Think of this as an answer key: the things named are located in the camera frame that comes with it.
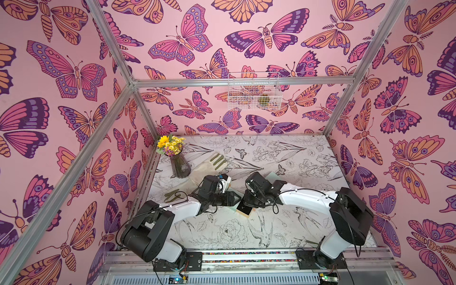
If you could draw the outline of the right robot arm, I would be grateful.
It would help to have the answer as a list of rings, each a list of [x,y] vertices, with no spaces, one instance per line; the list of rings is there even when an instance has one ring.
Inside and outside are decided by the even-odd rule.
[[[322,192],[293,185],[284,180],[270,182],[259,172],[245,181],[245,193],[240,205],[252,209],[292,205],[324,214],[332,220],[334,229],[324,236],[313,252],[319,268],[331,268],[342,253],[353,246],[360,254],[374,219],[373,212],[347,187],[339,191]]]

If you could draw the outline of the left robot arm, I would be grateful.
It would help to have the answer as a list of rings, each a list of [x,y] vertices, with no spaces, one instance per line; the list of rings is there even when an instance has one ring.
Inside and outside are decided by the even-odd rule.
[[[173,270],[183,269],[187,261],[187,250],[169,237],[171,227],[191,217],[209,212],[210,207],[233,207],[242,197],[229,190],[231,177],[226,174],[207,175],[191,193],[178,190],[178,201],[159,204],[146,201],[138,213],[123,225],[118,245],[127,249],[144,262],[155,264],[160,261]]]

